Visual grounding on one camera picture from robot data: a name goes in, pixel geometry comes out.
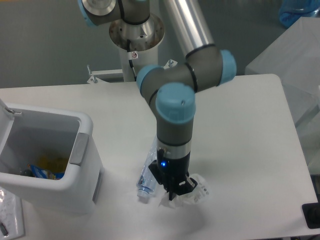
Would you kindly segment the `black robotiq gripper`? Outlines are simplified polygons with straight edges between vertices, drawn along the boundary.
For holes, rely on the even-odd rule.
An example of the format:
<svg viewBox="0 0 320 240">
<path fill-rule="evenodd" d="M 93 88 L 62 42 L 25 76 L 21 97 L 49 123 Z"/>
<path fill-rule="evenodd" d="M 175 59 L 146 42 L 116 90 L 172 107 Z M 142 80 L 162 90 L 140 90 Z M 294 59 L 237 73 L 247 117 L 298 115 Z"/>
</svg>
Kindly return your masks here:
<svg viewBox="0 0 320 240">
<path fill-rule="evenodd" d="M 170 159 L 164 157 L 164 150 L 157 151 L 157 162 L 153 161 L 149 170 L 159 185 L 169 192 L 168 199 L 191 193 L 198 182 L 189 177 L 190 153 L 182 158 Z"/>
</svg>

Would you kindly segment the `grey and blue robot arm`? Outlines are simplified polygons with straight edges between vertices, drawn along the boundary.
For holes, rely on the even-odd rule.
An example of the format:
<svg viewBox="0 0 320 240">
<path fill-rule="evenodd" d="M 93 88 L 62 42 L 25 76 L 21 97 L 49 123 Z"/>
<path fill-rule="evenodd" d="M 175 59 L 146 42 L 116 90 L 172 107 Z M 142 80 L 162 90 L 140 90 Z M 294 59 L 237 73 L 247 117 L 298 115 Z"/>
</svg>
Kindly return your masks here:
<svg viewBox="0 0 320 240">
<path fill-rule="evenodd" d="M 164 27 L 151 13 L 148 0 L 78 2 L 85 22 L 109 23 L 110 38 L 126 53 L 133 80 L 156 118 L 157 157 L 149 170 L 173 200 L 198 184 L 189 174 L 195 95 L 231 81 L 237 65 L 228 50 L 216 47 L 198 1 L 167 0 L 164 5 L 185 57 L 184 64 L 170 68 L 134 63 L 164 38 Z"/>
</svg>

